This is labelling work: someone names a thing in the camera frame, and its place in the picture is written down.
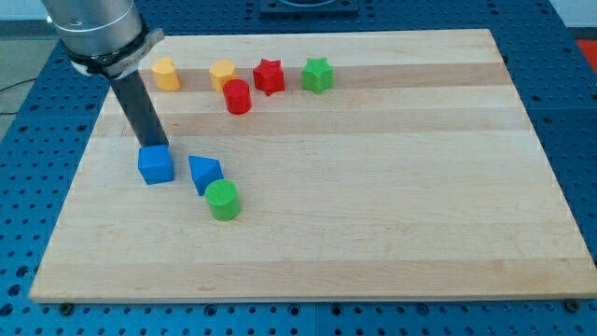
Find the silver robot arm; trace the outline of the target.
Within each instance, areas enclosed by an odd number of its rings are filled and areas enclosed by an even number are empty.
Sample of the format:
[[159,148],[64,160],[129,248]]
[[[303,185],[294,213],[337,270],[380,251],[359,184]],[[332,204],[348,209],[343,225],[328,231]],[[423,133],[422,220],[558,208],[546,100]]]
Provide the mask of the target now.
[[42,0],[49,21],[77,71],[121,79],[136,71],[164,39],[133,0]]

